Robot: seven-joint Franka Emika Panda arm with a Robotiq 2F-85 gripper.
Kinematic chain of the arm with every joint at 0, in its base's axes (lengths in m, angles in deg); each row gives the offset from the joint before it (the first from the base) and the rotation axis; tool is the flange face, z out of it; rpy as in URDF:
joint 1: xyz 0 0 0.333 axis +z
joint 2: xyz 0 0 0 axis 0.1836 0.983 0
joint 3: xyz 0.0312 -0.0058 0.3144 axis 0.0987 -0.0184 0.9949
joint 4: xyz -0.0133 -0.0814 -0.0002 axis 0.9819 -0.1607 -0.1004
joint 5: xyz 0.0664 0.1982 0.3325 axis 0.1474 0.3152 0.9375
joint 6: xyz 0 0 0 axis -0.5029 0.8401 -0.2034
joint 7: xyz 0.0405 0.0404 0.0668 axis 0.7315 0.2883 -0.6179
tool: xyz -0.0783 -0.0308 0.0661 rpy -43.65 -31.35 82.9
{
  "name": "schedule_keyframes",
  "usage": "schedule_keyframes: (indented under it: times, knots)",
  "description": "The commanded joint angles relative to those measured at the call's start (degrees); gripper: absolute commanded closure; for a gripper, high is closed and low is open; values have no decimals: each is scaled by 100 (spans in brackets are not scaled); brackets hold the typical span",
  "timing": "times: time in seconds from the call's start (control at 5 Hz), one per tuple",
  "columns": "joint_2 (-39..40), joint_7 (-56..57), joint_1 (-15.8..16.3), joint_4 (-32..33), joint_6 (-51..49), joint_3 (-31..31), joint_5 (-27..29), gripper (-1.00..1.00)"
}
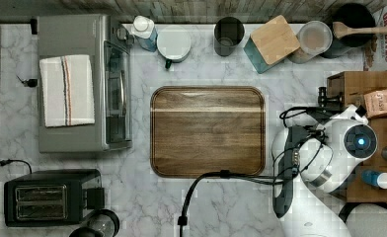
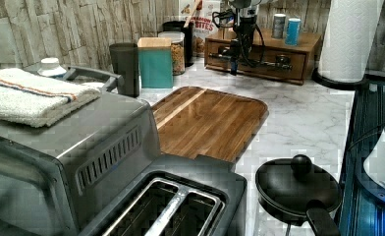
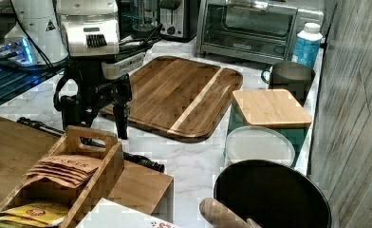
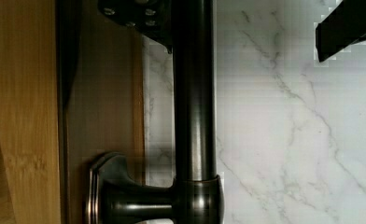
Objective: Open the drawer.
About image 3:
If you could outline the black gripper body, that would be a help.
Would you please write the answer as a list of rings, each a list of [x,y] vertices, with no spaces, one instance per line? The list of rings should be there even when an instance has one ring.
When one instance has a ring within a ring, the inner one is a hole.
[[[57,111],[61,112],[61,97],[64,95],[60,92],[69,80],[73,80],[78,88],[74,95],[83,101],[87,111],[92,114],[97,114],[106,105],[127,104],[132,100],[128,73],[116,79],[106,79],[102,71],[102,61],[70,60],[53,96]]]

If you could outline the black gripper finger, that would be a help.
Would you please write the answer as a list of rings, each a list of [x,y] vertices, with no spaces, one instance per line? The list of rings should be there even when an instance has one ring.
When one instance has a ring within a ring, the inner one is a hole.
[[[61,97],[61,113],[63,129],[69,125],[90,127],[94,119],[92,113],[87,111],[83,101],[76,95]]]
[[[128,117],[130,113],[130,106],[128,104],[113,104],[114,119],[117,127],[118,136],[123,139],[128,139],[127,126]]]

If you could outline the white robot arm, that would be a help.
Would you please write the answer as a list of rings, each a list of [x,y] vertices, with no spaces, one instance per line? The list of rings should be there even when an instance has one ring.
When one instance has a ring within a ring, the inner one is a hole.
[[[89,127],[112,104],[117,134],[127,138],[132,92],[120,62],[117,0],[9,0],[16,25],[0,54],[21,67],[65,66],[54,107],[63,126]]]

